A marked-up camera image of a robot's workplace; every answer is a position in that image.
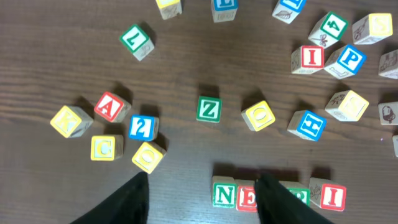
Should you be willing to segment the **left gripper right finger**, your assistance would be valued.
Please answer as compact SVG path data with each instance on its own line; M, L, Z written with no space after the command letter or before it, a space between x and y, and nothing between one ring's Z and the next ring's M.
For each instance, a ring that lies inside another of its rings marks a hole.
M270 174L254 184L257 212L262 224L333 224L301 202Z

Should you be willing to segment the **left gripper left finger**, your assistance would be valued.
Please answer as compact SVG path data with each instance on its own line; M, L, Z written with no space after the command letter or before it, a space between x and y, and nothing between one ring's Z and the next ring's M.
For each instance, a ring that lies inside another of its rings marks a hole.
M74 224L146 224L148 213L148 175L140 172Z

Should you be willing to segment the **red E block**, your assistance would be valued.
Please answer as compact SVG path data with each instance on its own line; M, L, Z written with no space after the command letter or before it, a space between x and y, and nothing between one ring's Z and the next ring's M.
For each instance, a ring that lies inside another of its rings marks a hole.
M237 189L236 209L239 212L257 212L256 192L253 180L235 180Z

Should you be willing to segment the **green R block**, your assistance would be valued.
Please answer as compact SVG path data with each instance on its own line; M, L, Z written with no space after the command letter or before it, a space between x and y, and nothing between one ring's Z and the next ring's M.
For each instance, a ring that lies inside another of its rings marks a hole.
M290 193L297 197L301 202L310 206L310 189L300 182L280 181Z

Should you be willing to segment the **green N block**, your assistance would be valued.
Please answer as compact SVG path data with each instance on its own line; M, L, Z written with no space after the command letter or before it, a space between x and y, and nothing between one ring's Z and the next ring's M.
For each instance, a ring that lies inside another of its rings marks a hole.
M234 208L237 200L238 185L232 177L214 175L212 177L212 206Z

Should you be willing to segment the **red 1 block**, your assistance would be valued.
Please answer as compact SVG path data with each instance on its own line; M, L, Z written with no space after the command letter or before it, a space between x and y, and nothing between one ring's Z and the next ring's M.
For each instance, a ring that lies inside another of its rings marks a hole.
M309 182L310 201L325 210L345 210L346 187L332 180L311 177Z

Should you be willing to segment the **blue P block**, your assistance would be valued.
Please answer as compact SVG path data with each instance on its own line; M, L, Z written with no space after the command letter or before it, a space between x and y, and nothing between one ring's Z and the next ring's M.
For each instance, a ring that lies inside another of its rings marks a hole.
M325 62L324 70L336 79L344 79L356 75L367 56L351 44L334 51Z

